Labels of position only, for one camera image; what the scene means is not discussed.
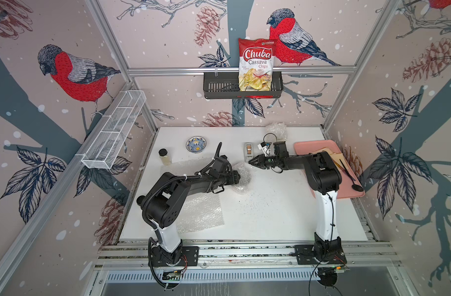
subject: bird illustration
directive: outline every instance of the bird illustration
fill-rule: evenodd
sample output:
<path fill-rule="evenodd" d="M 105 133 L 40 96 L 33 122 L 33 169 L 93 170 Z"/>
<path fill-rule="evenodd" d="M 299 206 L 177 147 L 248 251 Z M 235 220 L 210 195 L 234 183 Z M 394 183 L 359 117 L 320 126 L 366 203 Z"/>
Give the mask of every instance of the bird illustration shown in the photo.
<path fill-rule="evenodd" d="M 306 60 L 322 60 L 333 66 L 339 66 L 327 58 L 312 40 L 310 33 L 303 30 L 295 19 L 291 9 L 275 10 L 267 21 L 270 25 L 270 39 L 277 40 L 276 57 L 283 63 L 297 63 Z"/>
<path fill-rule="evenodd" d="M 102 66 L 91 59 L 75 57 L 52 44 L 40 50 L 38 63 L 41 72 L 44 75 L 49 73 L 71 98 L 81 102 L 95 102 L 91 120 L 96 114 L 102 115 L 97 111 L 97 100 L 104 92 L 113 100 L 107 91 L 107 84 L 115 74 L 120 73 L 119 70 Z"/>
<path fill-rule="evenodd" d="M 412 1 L 412 2 L 408 3 L 407 6 L 410 6 L 412 4 L 418 3 L 420 1 L 423 1 L 423 0 Z M 428 11 L 431 8 L 439 9 L 439 12 L 441 13 L 441 16 L 437 20 L 442 19 L 442 18 L 447 18 L 446 15 L 442 14 L 442 9 L 444 9 L 447 6 L 451 5 L 451 0 L 424 0 L 424 1 L 428 2 L 428 4 L 423 8 L 423 10 L 421 12 L 421 14 L 423 15 L 421 17 L 421 19 L 426 19 L 425 15 L 428 13 Z"/>

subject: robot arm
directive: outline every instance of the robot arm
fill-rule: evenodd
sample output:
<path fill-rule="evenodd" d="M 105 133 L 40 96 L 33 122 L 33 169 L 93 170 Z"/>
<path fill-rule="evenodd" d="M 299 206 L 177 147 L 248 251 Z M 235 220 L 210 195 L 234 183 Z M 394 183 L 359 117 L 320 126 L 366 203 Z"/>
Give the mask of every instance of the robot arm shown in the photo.
<path fill-rule="evenodd" d="M 219 157 L 219 143 L 214 160 L 193 176 L 175 176 L 164 173 L 150 192 L 137 198 L 142 217 L 156 233 L 162 259 L 171 265 L 181 257 L 182 241 L 174 223 L 188 195 L 200 192 L 219 193 L 225 185 L 237 184 L 240 175 L 225 155 Z"/>
<path fill-rule="evenodd" d="M 342 252 L 341 238 L 336 227 L 336 199 L 341 174 L 332 158 L 325 151 L 317 154 L 290 156 L 285 142 L 276 142 L 274 156 L 260 154 L 249 161 L 255 167 L 282 170 L 304 169 L 308 184 L 318 202 L 318 223 L 314 234 L 314 254 L 320 262 L 328 261 L 336 253 Z"/>

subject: decorative plate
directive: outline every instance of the decorative plate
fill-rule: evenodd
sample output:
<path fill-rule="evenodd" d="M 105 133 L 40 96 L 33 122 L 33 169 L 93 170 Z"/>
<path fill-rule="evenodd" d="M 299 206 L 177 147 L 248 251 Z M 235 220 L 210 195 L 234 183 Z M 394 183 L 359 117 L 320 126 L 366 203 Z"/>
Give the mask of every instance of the decorative plate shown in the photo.
<path fill-rule="evenodd" d="M 199 153 L 206 147 L 206 140 L 203 137 L 193 137 L 186 142 L 186 149 L 189 152 Z"/>

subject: bag of chips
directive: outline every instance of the bag of chips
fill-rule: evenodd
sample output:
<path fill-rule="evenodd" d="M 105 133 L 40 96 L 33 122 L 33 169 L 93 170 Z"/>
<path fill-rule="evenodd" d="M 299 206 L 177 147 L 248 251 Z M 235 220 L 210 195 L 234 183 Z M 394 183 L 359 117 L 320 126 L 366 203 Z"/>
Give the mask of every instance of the bag of chips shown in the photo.
<path fill-rule="evenodd" d="M 239 39 L 239 88 L 270 91 L 276 40 Z"/>

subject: white wire basket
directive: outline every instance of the white wire basket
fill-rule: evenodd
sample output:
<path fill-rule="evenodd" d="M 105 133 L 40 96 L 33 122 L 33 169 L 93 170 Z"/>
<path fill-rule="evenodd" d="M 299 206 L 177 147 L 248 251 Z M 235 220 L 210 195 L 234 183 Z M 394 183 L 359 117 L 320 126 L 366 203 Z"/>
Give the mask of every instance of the white wire basket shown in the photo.
<path fill-rule="evenodd" d="M 110 169 L 145 104 L 143 91 L 126 91 L 81 162 L 89 169 Z"/>

